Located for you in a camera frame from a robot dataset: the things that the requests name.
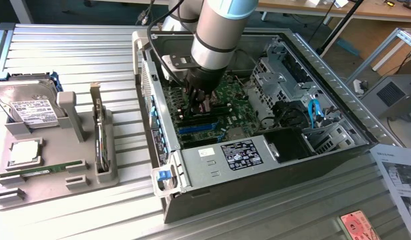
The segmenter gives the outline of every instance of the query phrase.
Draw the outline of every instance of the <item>warning label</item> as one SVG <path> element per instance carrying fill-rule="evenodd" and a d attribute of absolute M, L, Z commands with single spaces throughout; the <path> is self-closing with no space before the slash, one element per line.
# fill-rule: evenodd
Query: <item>warning label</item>
<path fill-rule="evenodd" d="M 229 143 L 220 147 L 226 164 L 233 171 L 264 163 L 252 140 Z"/>
<path fill-rule="evenodd" d="M 27 125 L 57 122 L 57 116 L 49 100 L 10 102 L 22 122 Z"/>

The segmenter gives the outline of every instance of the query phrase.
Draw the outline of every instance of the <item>floor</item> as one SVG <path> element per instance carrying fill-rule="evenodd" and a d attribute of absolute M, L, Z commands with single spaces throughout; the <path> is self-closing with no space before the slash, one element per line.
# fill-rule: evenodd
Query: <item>floor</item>
<path fill-rule="evenodd" d="M 27 9 L 35 24 L 65 24 L 65 25 L 133 25 L 137 16 L 146 9 L 145 4 L 121 4 L 117 2 L 91 1 L 91 7 L 85 7 L 81 0 L 66 0 L 67 12 L 61 12 L 62 7 L 58 0 L 26 0 Z M 152 8 L 152 15 L 156 18 L 166 11 L 166 6 L 156 5 Z M 260 28 L 289 28 L 297 32 L 304 39 L 309 39 L 320 22 L 318 16 L 288 15 L 270 13 L 266 21 L 261 21 L 261 14 L 254 12 L 249 17 L 246 27 Z M 17 23 L 17 16 L 11 10 L 7 0 L 0 0 L 0 23 Z M 309 44 L 317 48 L 324 42 L 330 29 L 321 25 Z M 341 78 L 346 78 L 362 60 L 345 51 L 336 44 L 328 50 L 324 60 Z M 380 76 L 376 72 L 365 69 L 360 79 L 368 79 L 372 85 Z M 401 120 L 390 122 L 390 128 L 401 139 L 404 145 L 411 148 L 411 123 Z"/>

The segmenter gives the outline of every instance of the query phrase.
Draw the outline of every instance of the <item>blue latch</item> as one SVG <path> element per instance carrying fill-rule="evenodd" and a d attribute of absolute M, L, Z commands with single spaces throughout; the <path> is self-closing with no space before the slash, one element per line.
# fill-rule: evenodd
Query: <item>blue latch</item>
<path fill-rule="evenodd" d="M 164 181 L 172 178 L 172 172 L 169 170 L 158 171 L 156 180 Z"/>
<path fill-rule="evenodd" d="M 324 117 L 324 114 L 321 113 L 321 108 L 320 108 L 320 102 L 316 99 L 312 99 L 306 105 L 306 113 L 309 115 L 310 119 L 310 128 L 313 128 L 313 111 L 312 107 L 314 107 L 314 117 L 321 116 Z"/>
<path fill-rule="evenodd" d="M 150 111 L 149 111 L 149 116 L 153 116 L 153 115 L 154 115 L 154 111 L 156 111 L 154 109 L 156 109 L 156 107 L 152 106 L 152 107 L 150 107 Z"/>

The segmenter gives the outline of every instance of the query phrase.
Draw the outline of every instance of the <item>motherboard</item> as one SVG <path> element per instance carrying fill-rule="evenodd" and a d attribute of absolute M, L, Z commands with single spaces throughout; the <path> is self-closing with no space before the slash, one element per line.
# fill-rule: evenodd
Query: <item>motherboard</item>
<path fill-rule="evenodd" d="M 242 91 L 242 83 L 225 74 L 212 92 L 210 112 L 186 114 L 188 95 L 184 87 L 164 86 L 170 119 L 182 149 L 250 137 L 258 121 Z"/>

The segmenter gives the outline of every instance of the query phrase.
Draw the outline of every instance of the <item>black cable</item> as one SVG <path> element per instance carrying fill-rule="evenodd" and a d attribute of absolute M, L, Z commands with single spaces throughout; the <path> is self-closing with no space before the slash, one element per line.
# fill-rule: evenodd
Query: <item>black cable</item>
<path fill-rule="evenodd" d="M 253 59 L 252 55 L 249 55 L 249 53 L 248 53 L 244 49 L 237 48 L 237 49 L 234 50 L 234 52 L 236 52 L 236 51 L 240 51 L 241 53 L 244 53 L 244 54 L 246 55 L 248 59 L 249 59 L 249 60 L 252 61 L 252 63 L 256 65 L 257 61 Z"/>
<path fill-rule="evenodd" d="M 193 32 L 192 32 L 190 29 L 186 27 L 185 23 L 181 21 L 181 18 L 180 18 L 180 7 L 177 7 L 177 17 L 178 17 L 178 23 L 180 23 L 181 27 L 184 27 L 184 29 L 185 29 L 186 31 L 189 31 L 190 34 L 193 35 Z"/>
<path fill-rule="evenodd" d="M 393 69 L 401 67 L 401 64 L 397 65 L 397 66 L 394 66 L 394 67 L 392 67 L 384 74 L 381 74 L 381 76 L 386 75 Z"/>
<path fill-rule="evenodd" d="M 317 33 L 317 30 L 318 30 L 318 28 L 320 28 L 320 26 L 321 26 L 321 24 L 322 24 L 322 22 L 324 22 L 324 19 L 326 18 L 326 15 L 328 15 L 328 13 L 329 13 L 330 10 L 332 10 L 332 7 L 333 7 L 333 5 L 334 5 L 334 2 L 336 2 L 336 0 L 332 0 L 332 3 L 330 3 L 329 8 L 328 8 L 328 10 L 326 10 L 326 13 L 325 13 L 325 15 L 324 15 L 324 17 L 322 17 L 322 20 L 320 21 L 318 25 L 316 26 L 314 31 L 313 31 L 313 33 L 312 33 L 312 35 L 310 35 L 309 40 L 306 41 L 306 43 L 310 42 L 310 40 L 312 40 L 314 34 Z"/>
<path fill-rule="evenodd" d="M 146 10 L 145 10 L 145 16 L 146 16 L 146 17 L 149 17 L 149 13 L 150 13 L 150 10 L 152 10 L 152 5 L 153 5 L 153 3 L 154 3 L 154 0 L 150 0 L 150 2 L 149 2 L 149 7 L 148 7 Z"/>
<path fill-rule="evenodd" d="M 149 41 L 149 44 L 150 44 L 150 47 L 152 47 L 152 51 L 153 51 L 153 53 L 156 55 L 156 58 L 157 58 L 157 60 L 158 60 L 158 62 L 161 64 L 161 66 L 164 67 L 165 71 L 168 72 L 168 75 L 172 77 L 173 81 L 180 86 L 182 86 L 184 83 L 182 83 L 182 81 L 178 80 L 178 78 L 176 77 L 174 73 L 170 71 L 169 67 L 166 66 L 164 60 L 161 59 L 160 53 L 158 53 L 157 48 L 154 46 L 154 43 L 152 41 L 150 29 L 152 29 L 153 25 L 158 23 L 158 21 L 161 21 L 165 17 L 168 17 L 176 11 L 176 9 L 178 8 L 178 6 L 181 5 L 182 2 L 184 2 L 184 0 L 180 0 L 177 2 L 177 4 L 173 6 L 172 9 L 162 16 L 160 16 L 153 22 L 150 22 L 150 24 L 149 24 L 149 26 L 146 27 L 146 30 L 145 30 L 146 31 L 146 39 Z"/>
<path fill-rule="evenodd" d="M 304 112 L 302 112 L 298 108 L 292 107 L 292 108 L 290 108 L 290 110 L 297 111 L 297 112 L 302 115 L 304 120 L 305 120 L 305 122 L 306 122 L 306 127 L 309 127 L 309 126 L 310 126 L 310 124 L 312 124 L 312 122 L 310 122 L 310 124 L 309 124 L 309 119 L 308 119 L 306 114 L 305 114 L 305 113 L 304 113 Z"/>
<path fill-rule="evenodd" d="M 254 133 L 258 132 L 260 128 L 262 128 L 261 123 L 262 123 L 264 120 L 266 120 L 266 119 L 274 120 L 274 117 L 273 117 L 273 116 L 266 116 L 266 117 L 264 117 L 264 118 L 260 120 L 258 126 L 256 127 L 256 131 L 253 131 Z"/>
<path fill-rule="evenodd" d="M 401 142 L 398 136 L 394 134 L 394 132 L 393 132 L 393 130 L 392 130 L 392 127 L 390 127 L 390 125 L 389 125 L 389 118 L 388 118 L 388 117 L 385 118 L 385 124 L 386 124 L 386 127 L 388 127 L 389 130 L 390 130 L 390 133 L 392 133 L 392 134 L 394 135 L 394 137 L 397 138 L 400 144 L 402 144 L 402 145 L 405 146 L 405 144 Z"/>
<path fill-rule="evenodd" d="M 312 21 L 312 22 L 302 22 L 302 21 L 297 20 L 297 19 L 294 18 L 293 15 L 290 15 L 290 17 L 292 17 L 292 19 L 294 19 L 294 21 L 296 21 L 297 23 L 300 23 L 300 24 L 302 24 L 302 25 L 314 24 L 317 21 L 321 20 L 321 18 L 318 18 L 317 20 L 314 20 L 314 21 Z"/>
<path fill-rule="evenodd" d="M 300 16 L 298 14 L 294 14 L 294 16 L 298 17 L 298 18 L 301 18 L 301 19 L 306 19 L 306 18 L 312 17 L 312 16 L 309 16 L 309 15 L 306 15 L 306 16 Z"/>
<path fill-rule="evenodd" d="M 150 11 L 150 13 L 149 13 L 149 15 L 150 15 L 150 22 L 153 22 L 153 13 L 152 13 L 152 11 Z"/>
<path fill-rule="evenodd" d="M 401 70 L 401 67 L 402 67 L 402 65 L 404 65 L 404 63 L 405 63 L 405 61 L 406 61 L 406 59 L 408 59 L 409 57 L 411 57 L 411 51 L 406 53 L 406 55 L 405 55 L 405 57 L 404 57 L 404 60 L 402 60 L 402 62 L 400 63 L 398 68 L 397 68 L 394 74 L 398 74 L 398 72 L 400 72 L 400 70 Z"/>

